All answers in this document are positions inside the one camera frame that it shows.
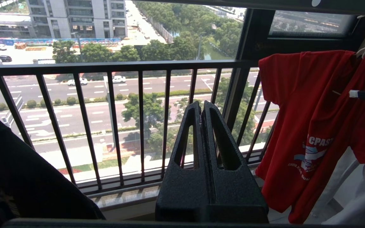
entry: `black car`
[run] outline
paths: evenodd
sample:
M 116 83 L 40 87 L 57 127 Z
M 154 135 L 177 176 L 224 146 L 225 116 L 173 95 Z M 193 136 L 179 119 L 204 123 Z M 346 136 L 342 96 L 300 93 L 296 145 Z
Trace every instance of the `black car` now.
M 10 56 L 0 56 L 0 59 L 3 62 L 12 62 L 12 58 Z

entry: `black railing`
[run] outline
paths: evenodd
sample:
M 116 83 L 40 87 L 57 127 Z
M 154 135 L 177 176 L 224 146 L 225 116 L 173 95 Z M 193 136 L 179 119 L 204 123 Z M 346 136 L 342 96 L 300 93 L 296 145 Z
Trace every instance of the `black railing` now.
M 181 69 L 192 69 L 191 75 L 191 85 L 189 91 L 189 103 L 193 102 L 194 92 L 195 92 L 195 82 L 197 77 L 198 69 L 217 69 L 215 75 L 215 81 L 213 85 L 213 92 L 211 96 L 211 102 L 215 103 L 217 90 L 219 86 L 219 80 L 221 77 L 221 72 L 223 68 L 233 69 L 233 72 L 237 70 L 241 70 L 242 72 L 238 75 L 249 75 L 249 68 L 257 67 L 256 61 L 247 61 L 247 60 L 221 60 L 221 61 L 159 61 L 159 62 L 112 62 L 112 63 L 79 63 L 79 64 L 54 64 L 54 65 L 4 65 L 0 66 L 0 91 L 3 94 L 3 97 L 11 111 L 13 118 L 16 122 L 17 127 L 19 128 L 19 132 L 23 137 L 25 143 L 29 146 L 33 147 L 32 140 L 29 137 L 29 134 L 26 131 L 25 125 L 20 117 L 19 111 L 16 109 L 16 105 L 13 101 L 13 98 L 8 90 L 6 82 L 4 80 L 4 76 L 10 75 L 36 75 L 40 90 L 42 92 L 42 98 L 45 101 L 46 109 L 49 114 L 49 118 L 52 123 L 52 127 L 54 129 L 55 136 L 58 141 L 59 148 L 62 153 L 62 157 L 65 161 L 65 165 L 70 177 L 71 182 L 78 186 L 84 193 L 93 194 L 93 193 L 102 193 L 108 192 L 116 189 L 122 189 L 127 187 L 136 187 L 139 185 L 146 185 L 149 183 L 161 182 L 164 176 L 165 168 L 167 164 L 166 160 L 166 141 L 167 141 L 167 129 L 168 129 L 168 106 L 170 102 L 170 82 L 171 82 L 171 71 L 172 70 L 181 70 Z M 143 71 L 158 71 L 158 70 L 166 70 L 166 79 L 165 79 L 165 99 L 164 99 L 164 133 L 163 133 L 163 148 L 161 150 L 162 154 L 162 163 L 161 167 L 146 169 L 144 168 L 144 130 L 143 130 Z M 115 98 L 114 98 L 114 89 L 112 84 L 112 72 L 119 71 L 137 71 L 138 72 L 138 86 L 139 86 L 139 126 L 140 126 L 140 160 L 141 160 L 141 170 L 140 173 L 135 173 L 131 175 L 127 175 L 122 171 L 122 163 L 121 163 L 121 153 L 120 153 L 120 144 L 119 144 L 119 136 L 118 136 L 118 127 L 117 127 L 117 118 L 116 118 L 116 108 L 115 108 Z M 106 72 L 108 77 L 108 92 L 109 98 L 108 103 L 110 106 L 110 110 L 112 113 L 112 132 L 113 132 L 113 145 L 116 148 L 116 157 L 118 159 L 118 167 L 119 174 L 114 174 L 110 178 L 100 177 L 99 168 L 97 164 L 97 159 L 95 157 L 93 139 L 91 136 L 91 129 L 89 126 L 88 115 L 86 110 L 86 105 L 84 102 L 84 97 L 81 89 L 81 84 L 79 81 L 80 73 L 96 73 L 96 72 Z M 70 160 L 68 158 L 67 150 L 64 144 L 63 136 L 60 132 L 60 128 L 57 122 L 57 118 L 55 116 L 55 112 L 53 110 L 52 101 L 49 96 L 49 92 L 45 83 L 45 79 L 43 75 L 45 74 L 60 74 L 60 73 L 70 73 L 73 74 L 75 80 L 75 87 L 77 90 L 77 96 L 80 103 L 81 115 L 83 118 L 83 123 L 86 131 L 86 137 L 88 141 L 88 146 L 90 149 L 91 159 L 93 162 L 94 174 L 95 178 L 89 181 L 83 181 L 82 183 L 76 182 L 73 174 L 73 169 L 71 167 Z M 242 77 L 236 76 L 232 74 L 231 81 L 234 77 Z M 245 134 L 245 127 L 248 122 L 250 112 L 253 107 L 253 103 L 255 101 L 255 97 L 257 95 L 257 90 L 260 84 L 259 76 L 256 79 L 255 86 L 250 98 L 250 102 L 247 107 L 247 112 L 245 115 L 245 119 L 242 123 L 241 130 L 239 132 L 239 137 L 237 139 L 237 143 L 240 144 L 242 136 Z M 258 123 L 258 127 L 256 128 L 255 135 L 253 137 L 252 144 L 250 145 L 250 149 L 244 153 L 246 161 L 249 164 L 260 162 L 267 147 L 268 142 L 265 144 L 263 149 L 253 150 L 257 137 L 259 136 L 260 130 L 262 128 L 263 121 L 268 111 L 269 102 L 265 105 L 265 108 L 262 112 L 261 118 Z M 185 163 L 184 168 L 192 167 L 192 163 Z

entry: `car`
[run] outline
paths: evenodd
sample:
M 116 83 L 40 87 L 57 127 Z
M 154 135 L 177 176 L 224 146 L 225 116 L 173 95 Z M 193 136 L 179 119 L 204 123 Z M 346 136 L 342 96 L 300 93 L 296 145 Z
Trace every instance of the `car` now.
M 126 82 L 126 78 L 124 76 L 114 76 L 112 79 L 112 83 L 125 83 Z
M 83 86 L 83 85 L 87 85 L 87 84 L 88 84 L 87 79 L 85 79 L 85 78 L 80 78 L 80 84 L 81 84 L 82 86 Z M 68 80 L 67 85 L 68 85 L 68 86 L 75 86 L 75 81 L 74 81 L 74 79 L 70 79 L 70 80 Z
M 12 62 L 12 58 L 10 56 L 0 56 L 0 59 L 3 62 Z
M 6 45 L 0 44 L 0 51 L 6 51 Z

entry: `red t-shirt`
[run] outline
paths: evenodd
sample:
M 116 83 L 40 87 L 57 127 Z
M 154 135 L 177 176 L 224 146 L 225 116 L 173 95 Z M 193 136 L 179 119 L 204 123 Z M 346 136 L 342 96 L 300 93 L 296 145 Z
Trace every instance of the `red t-shirt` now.
M 337 161 L 351 146 L 365 163 L 365 58 L 354 52 L 275 54 L 259 61 L 264 98 L 280 107 L 257 176 L 268 206 L 303 223 Z

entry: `building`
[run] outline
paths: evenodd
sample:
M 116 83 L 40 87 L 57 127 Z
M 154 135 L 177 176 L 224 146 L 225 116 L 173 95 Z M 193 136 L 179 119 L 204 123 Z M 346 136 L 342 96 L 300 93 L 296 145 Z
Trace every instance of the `building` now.
M 26 0 L 38 38 L 124 38 L 124 0 Z
M 21 13 L 0 13 L 0 37 L 36 38 L 31 18 Z

